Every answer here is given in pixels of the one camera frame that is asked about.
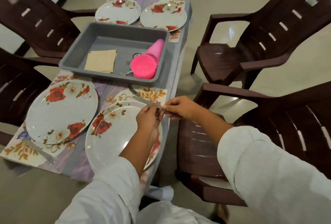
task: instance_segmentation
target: white sleeve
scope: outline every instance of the white sleeve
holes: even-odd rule
[[[127,159],[117,157],[76,194],[56,224],[135,223],[141,197],[135,168]]]
[[[217,159],[234,191],[271,224],[331,222],[331,180],[254,127],[229,129]]]

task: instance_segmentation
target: stack of pink cups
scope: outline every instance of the stack of pink cups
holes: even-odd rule
[[[159,66],[164,40],[158,39],[144,55],[131,61],[131,70],[136,78],[152,79]]]

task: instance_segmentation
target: beige napkin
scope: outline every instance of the beige napkin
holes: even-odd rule
[[[116,50],[91,51],[87,55],[85,70],[112,73],[116,59]]]

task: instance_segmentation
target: floral placemat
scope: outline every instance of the floral placemat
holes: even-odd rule
[[[141,9],[143,11],[146,7],[152,5],[153,3],[158,2],[160,0],[135,0],[135,1],[141,6]],[[163,0],[163,1],[164,2],[172,2],[172,3],[180,4],[180,8],[185,9],[185,1],[178,1],[178,0]],[[133,23],[133,25],[136,25],[136,24],[140,27],[143,26],[139,19],[138,19],[137,22]],[[178,43],[179,42],[180,30],[181,29],[179,28],[175,31],[170,32],[169,42],[171,42],[171,43]]]
[[[132,87],[148,101],[157,100],[161,105],[165,104],[166,102],[167,90],[165,89],[141,87],[137,85],[133,85]],[[103,111],[109,105],[132,99],[133,95],[134,94],[129,91],[127,86],[111,85],[108,94],[106,95],[106,99],[100,108],[100,112]],[[153,164],[141,176],[142,190],[145,189],[149,172],[152,169]],[[83,152],[81,153],[81,157],[73,170],[71,178],[91,182],[93,177],[94,172],[91,169],[84,148]]]
[[[51,85],[61,81],[73,79],[84,80],[87,83],[90,83],[91,86],[96,88],[99,97],[103,94],[107,86],[106,84],[99,83],[97,80],[93,80],[92,82],[92,79],[89,77],[79,77],[74,75],[72,72],[65,70],[60,70],[59,74],[51,83]],[[21,125],[8,145],[0,153],[0,156],[17,163],[39,167],[54,173],[61,173],[66,163],[68,162],[68,159],[71,156],[77,142],[79,141],[81,134],[71,139],[69,142],[60,145],[42,144],[35,142],[35,144],[42,148],[43,151],[47,152],[55,158],[55,164],[49,163],[43,156],[39,154],[39,152],[28,147],[23,142],[23,137],[31,139],[27,132],[25,122]]]

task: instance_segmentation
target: plate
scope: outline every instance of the plate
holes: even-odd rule
[[[27,113],[27,131],[32,139],[58,144],[75,138],[92,121],[98,95],[89,82],[62,81],[43,91]]]
[[[183,5],[184,2],[160,0],[143,10],[140,22],[144,27],[174,31],[182,27],[187,20]]]
[[[113,0],[103,4],[95,13],[97,21],[128,25],[134,23],[141,14],[135,0]]]
[[[106,107],[93,119],[87,130],[85,150],[94,172],[110,163],[125,148],[137,131],[136,116],[145,106],[138,101],[122,101]],[[161,124],[159,132],[159,139],[154,144],[144,169],[151,165],[159,151]]]

